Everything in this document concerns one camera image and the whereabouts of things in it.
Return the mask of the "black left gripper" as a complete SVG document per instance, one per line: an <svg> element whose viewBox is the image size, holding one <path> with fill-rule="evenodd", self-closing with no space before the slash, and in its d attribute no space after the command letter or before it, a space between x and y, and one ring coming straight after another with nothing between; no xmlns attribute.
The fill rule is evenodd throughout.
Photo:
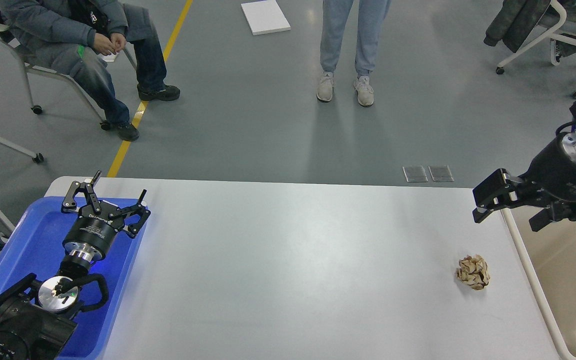
<svg viewBox="0 0 576 360"><path fill-rule="evenodd" d="M151 211L142 203L146 196L143 189L134 205L118 207L114 203L100 202L94 185L101 177L98 170L89 182L73 181L61 204L62 214L77 214L77 219L68 231L62 246L67 255L78 256L87 262L104 260L121 231L135 239L150 217ZM75 195L83 194L86 205L79 207ZM138 220L126 223L134 215Z"/></svg>

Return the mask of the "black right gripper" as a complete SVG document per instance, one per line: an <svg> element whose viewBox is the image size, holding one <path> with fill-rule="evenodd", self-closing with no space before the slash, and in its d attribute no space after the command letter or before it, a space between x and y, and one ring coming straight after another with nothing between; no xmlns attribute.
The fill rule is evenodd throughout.
<svg viewBox="0 0 576 360"><path fill-rule="evenodd" d="M475 223L482 223L492 212L518 205L517 189L526 183L558 199L538 203L543 208L530 220L532 231L540 231L550 223L564 219L576 221L576 132L557 135L534 159L528 170L515 177L504 168L491 173L472 193L477 206L472 213Z"/></svg>

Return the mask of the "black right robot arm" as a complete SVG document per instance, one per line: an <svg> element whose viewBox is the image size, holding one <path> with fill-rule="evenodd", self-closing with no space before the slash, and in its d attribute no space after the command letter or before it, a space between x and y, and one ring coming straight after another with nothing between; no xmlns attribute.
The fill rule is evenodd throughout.
<svg viewBox="0 0 576 360"><path fill-rule="evenodd" d="M533 231L564 219L576 221L576 101L570 112L572 120L556 130L525 173L515 177L499 168L473 189L476 223L496 210L523 206L541 209L529 221Z"/></svg>

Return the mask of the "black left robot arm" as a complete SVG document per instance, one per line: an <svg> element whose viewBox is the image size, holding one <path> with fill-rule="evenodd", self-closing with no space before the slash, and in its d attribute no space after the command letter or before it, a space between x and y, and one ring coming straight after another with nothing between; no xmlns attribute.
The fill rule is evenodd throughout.
<svg viewBox="0 0 576 360"><path fill-rule="evenodd" d="M151 212L96 196L99 173L32 203L0 253L0 360L94 360Z"/></svg>

